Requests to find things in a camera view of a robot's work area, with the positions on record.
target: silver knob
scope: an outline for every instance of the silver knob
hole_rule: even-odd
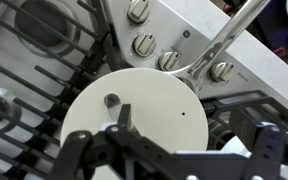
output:
[[[213,65],[211,76],[215,82],[227,82],[233,74],[234,64],[221,62]]]
[[[128,7],[129,19],[136,24],[145,22],[150,14],[148,4],[149,0],[133,0]]]
[[[162,71],[175,71],[181,68],[179,61],[180,54],[177,52],[167,52],[158,59],[158,68]]]
[[[152,34],[139,35],[133,42],[134,51],[142,57],[153,54],[155,47],[155,37]]]

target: gas stove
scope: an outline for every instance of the gas stove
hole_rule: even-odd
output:
[[[0,0],[0,179],[47,177],[60,150],[65,115],[96,79],[129,67],[167,71],[175,66],[159,63],[170,54],[180,60],[176,67],[184,67],[210,42],[164,2],[146,1],[139,6],[134,0],[130,6],[128,0]],[[141,15],[137,20],[129,15],[133,8]],[[140,45],[146,50],[136,51]],[[260,106],[273,97],[273,104],[287,108],[277,105],[274,111],[270,104],[257,110],[271,111],[274,116],[268,119],[280,117],[274,123],[288,129],[288,95],[279,85],[268,83],[269,75],[250,70],[229,53],[220,56],[214,68],[221,70],[228,63],[234,71],[229,76],[210,71],[199,93],[209,117],[209,149],[220,149],[234,136],[217,121],[219,115],[227,120],[228,111],[214,114],[214,105],[221,103],[229,107],[260,101]],[[224,95],[230,96],[215,103],[214,98]]]

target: white control panel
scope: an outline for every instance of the white control panel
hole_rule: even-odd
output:
[[[125,61],[134,67],[161,69],[159,59],[167,52],[179,54],[179,63],[182,67],[189,65],[203,52],[210,40],[200,33],[191,24],[181,18],[176,12],[168,8],[160,0],[141,0],[145,3],[145,10],[140,8],[137,14],[147,13],[145,21],[134,23],[129,17],[129,9],[137,0],[108,0],[111,18],[116,30],[117,39]],[[149,54],[142,55],[137,52],[138,37],[152,35],[152,42],[141,41],[145,51]],[[228,53],[218,57],[216,64],[221,62],[234,65],[234,72],[229,81],[216,82],[210,74],[205,75],[204,84],[199,93],[199,98],[233,94],[238,92],[261,90],[274,97],[288,107],[288,100],[278,94],[273,87],[267,85],[262,79],[249,71],[238,60]]]

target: gas burner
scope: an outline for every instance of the gas burner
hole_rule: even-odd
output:
[[[15,16],[15,27],[36,42],[48,47],[51,51],[61,56],[64,56],[73,50],[72,47],[63,41],[63,38],[59,38],[50,33],[52,30],[46,28],[41,24],[42,22],[51,29],[57,31],[59,36],[63,36],[74,43],[78,43],[80,39],[80,30],[68,23],[65,18],[58,13],[58,11],[61,11],[75,21],[78,21],[77,15],[74,14],[73,10],[69,5],[65,4],[65,2],[27,0],[22,3],[20,7],[22,10],[19,10]],[[22,38],[19,38],[19,40],[34,54],[48,57],[43,51]]]
[[[0,88],[0,111],[14,117],[14,119],[20,120],[22,116],[22,110],[20,106],[13,102],[15,98],[15,95],[9,90]],[[8,132],[14,127],[14,124],[0,118],[0,131]]]

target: stove knob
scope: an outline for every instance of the stove knob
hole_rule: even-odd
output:
[[[145,22],[150,14],[148,4],[149,0],[133,0],[128,7],[129,19],[136,24]]]
[[[158,59],[158,68],[162,71],[175,71],[181,68],[179,61],[180,54],[177,52],[167,52]]]
[[[139,35],[133,42],[134,51],[142,57],[153,54],[155,47],[155,37],[152,34]]]
[[[227,82],[233,74],[234,64],[221,62],[213,65],[211,77],[215,82]]]

